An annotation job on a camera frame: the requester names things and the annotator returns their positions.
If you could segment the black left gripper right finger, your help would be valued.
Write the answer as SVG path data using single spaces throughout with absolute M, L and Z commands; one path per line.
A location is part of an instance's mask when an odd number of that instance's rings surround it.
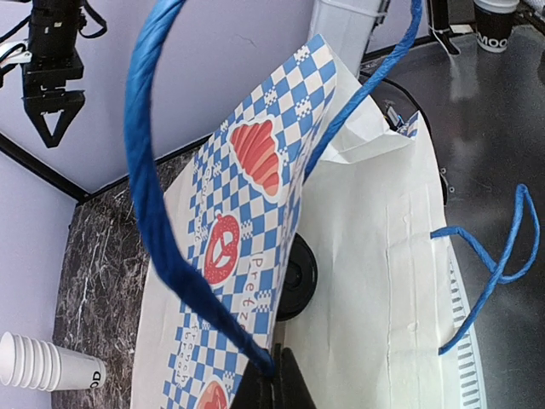
M 293 351 L 274 346 L 274 407 L 283 409 L 315 409 Z

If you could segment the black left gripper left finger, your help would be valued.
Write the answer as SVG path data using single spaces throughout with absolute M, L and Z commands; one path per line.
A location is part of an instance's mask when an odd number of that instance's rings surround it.
M 238 390 L 232 400 L 231 409 L 272 409 L 273 389 L 270 378 L 265 377 L 249 362 Z

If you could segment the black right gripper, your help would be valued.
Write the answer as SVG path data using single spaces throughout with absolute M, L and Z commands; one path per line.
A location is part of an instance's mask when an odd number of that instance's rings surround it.
M 27 117 L 47 148 L 58 147 L 85 103 L 82 90 L 67 90 L 68 81 L 83 78 L 78 55 L 61 59 L 32 60 L 22 65 L 23 102 Z M 51 134 L 43 115 L 60 112 Z

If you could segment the black coffee lid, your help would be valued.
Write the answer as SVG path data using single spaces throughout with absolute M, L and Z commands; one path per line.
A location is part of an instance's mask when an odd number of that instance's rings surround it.
M 317 284 L 316 258 L 304 238 L 297 233 L 290 250 L 276 321 L 285 322 L 299 315 L 312 300 Z

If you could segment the blue checkered paper bag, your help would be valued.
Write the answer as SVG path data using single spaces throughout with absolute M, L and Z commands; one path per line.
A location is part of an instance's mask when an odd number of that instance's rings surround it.
M 129 185 L 151 260 L 134 408 L 484 408 L 474 321 L 494 259 L 448 226 L 421 112 L 387 121 L 374 89 L 413 45 L 422 3 L 360 84 L 317 32 L 221 123 L 173 184 L 158 181 L 151 91 L 182 9 L 160 1 L 129 67 Z

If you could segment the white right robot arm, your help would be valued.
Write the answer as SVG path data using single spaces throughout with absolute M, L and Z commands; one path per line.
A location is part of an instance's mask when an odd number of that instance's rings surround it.
M 66 87 L 83 77 L 77 37 L 106 33 L 106 20 L 87 1 L 34 1 L 31 13 L 1 36 L 1 76 L 21 68 L 25 112 L 46 147 L 60 145 L 86 101 L 82 90 Z

